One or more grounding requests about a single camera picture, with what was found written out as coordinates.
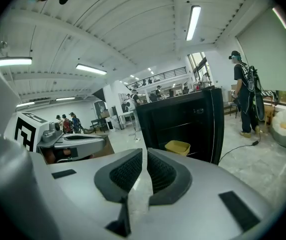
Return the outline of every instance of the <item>fluorescent ceiling light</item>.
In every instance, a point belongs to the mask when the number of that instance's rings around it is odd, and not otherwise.
[[[33,105],[35,104],[35,102],[27,102],[27,103],[23,103],[23,104],[18,104],[16,107],[19,108],[19,107],[23,107],[23,106],[28,106],[28,105]]]
[[[284,28],[286,28],[286,22],[284,21],[284,19],[281,17],[280,13],[278,12],[278,10],[274,7],[273,12],[276,14],[276,16],[278,17],[278,19],[281,21],[281,23],[283,24]]]
[[[186,35],[186,41],[191,41],[193,38],[195,29],[197,27],[197,23],[199,20],[200,12],[201,12],[201,7],[192,6],[191,15],[190,15],[189,24],[188,24],[188,31]]]
[[[31,57],[4,57],[0,58],[0,67],[12,65],[31,65]]]
[[[71,98],[57,98],[56,101],[66,101],[66,100],[74,100],[75,97],[71,97]]]
[[[90,67],[90,66],[85,66],[82,64],[77,64],[76,69],[77,70],[85,70],[85,71],[89,71],[89,72],[100,74],[100,75],[106,75],[107,74],[107,72],[104,70],[100,70],[100,69]]]

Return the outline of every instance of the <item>black cabinet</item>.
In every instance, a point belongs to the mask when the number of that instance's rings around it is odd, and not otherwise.
[[[218,164],[224,137],[222,91],[208,88],[137,107],[147,148],[176,140],[191,145],[189,157]]]

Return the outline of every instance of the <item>railing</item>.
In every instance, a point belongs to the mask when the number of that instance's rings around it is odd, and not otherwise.
[[[176,77],[180,75],[185,75],[186,73],[187,73],[186,67],[180,67],[180,68],[170,70],[170,71],[167,71],[161,74],[152,75],[151,77],[131,83],[127,85],[126,87],[130,90],[137,89],[137,88],[149,85],[149,84],[157,83],[164,79],[168,79],[168,78],[172,78],[172,77]]]

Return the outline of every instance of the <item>sneaker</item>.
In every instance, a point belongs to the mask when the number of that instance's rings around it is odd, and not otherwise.
[[[251,138],[251,133],[249,133],[249,132],[240,131],[239,134],[245,138]]]
[[[260,127],[259,127],[258,125],[255,127],[255,133],[256,133],[257,135],[260,134]]]

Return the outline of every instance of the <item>black rubber pad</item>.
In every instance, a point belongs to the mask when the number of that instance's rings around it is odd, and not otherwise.
[[[192,184],[190,171],[183,164],[159,154],[157,149],[147,150],[147,171],[154,193],[149,198],[150,206],[174,204]]]
[[[221,193],[218,196],[244,232],[260,223],[255,214],[233,191]]]
[[[122,203],[141,171],[142,149],[138,148],[99,169],[94,176],[94,183],[106,200]]]
[[[76,174],[77,172],[73,169],[69,169],[69,170],[62,170],[62,171],[58,171],[58,172],[53,172],[52,176],[54,179],[58,179],[58,178],[62,178],[65,176],[69,176],[72,174]]]

